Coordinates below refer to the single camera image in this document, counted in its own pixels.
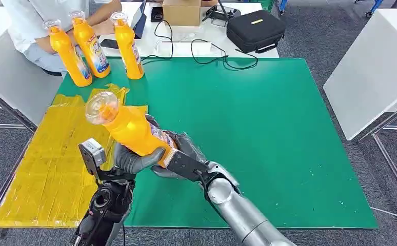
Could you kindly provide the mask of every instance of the black case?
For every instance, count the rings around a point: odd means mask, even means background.
[[[283,21],[259,10],[230,19],[226,34],[243,52],[263,53],[277,47],[285,28]]]

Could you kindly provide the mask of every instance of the detergent bottle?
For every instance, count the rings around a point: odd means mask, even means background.
[[[44,27],[49,31],[50,45],[56,51],[64,66],[72,77],[73,82],[79,86],[84,87],[92,82],[90,71],[82,61],[81,56],[77,53],[72,40],[67,33],[61,28],[61,22],[58,20],[47,20],[44,22]]]
[[[158,164],[165,168],[164,160],[172,148],[177,148],[171,137],[149,123],[137,108],[120,105],[112,92],[101,92],[85,107],[87,121],[103,125],[111,136],[140,156],[151,154],[157,147],[164,147],[165,153]]]
[[[140,54],[133,41],[135,33],[127,23],[126,14],[115,12],[111,15],[111,21],[114,23],[115,39],[126,67],[126,76],[130,79],[142,78],[144,70],[141,65]]]
[[[111,67],[106,60],[93,28],[85,20],[85,13],[83,11],[74,11],[70,13],[70,17],[73,23],[73,36],[79,44],[91,72],[98,78],[106,77],[111,71]]]

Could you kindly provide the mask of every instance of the person's hand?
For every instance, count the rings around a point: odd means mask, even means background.
[[[151,115],[146,115],[147,121],[152,125],[159,128],[158,123]],[[177,148],[184,152],[186,155],[205,162],[206,158],[200,149],[192,143],[191,138],[186,134],[175,134],[173,132],[165,131],[174,140]],[[163,178],[182,178],[181,176],[165,169],[157,164],[165,153],[165,149],[162,147],[157,148],[153,153],[146,156],[139,156],[135,152],[131,151],[124,145],[116,142],[114,146],[114,165],[117,168],[124,170],[128,174],[137,174],[141,170],[152,166],[151,170],[159,177]]]
[[[104,20],[103,22],[93,26],[96,36],[108,35],[114,33],[114,24],[111,19]]]

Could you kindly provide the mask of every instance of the white shirt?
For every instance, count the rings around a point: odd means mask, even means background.
[[[72,28],[70,12],[82,10],[88,17],[88,2],[91,0],[1,0],[11,18],[8,33],[14,46],[25,52],[36,38],[46,37],[43,22],[59,19],[64,30]]]

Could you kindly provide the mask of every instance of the yellow label on bag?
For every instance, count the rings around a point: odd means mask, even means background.
[[[257,24],[257,23],[263,22],[263,21],[264,21],[263,19],[258,19],[258,20],[253,21],[252,24]]]

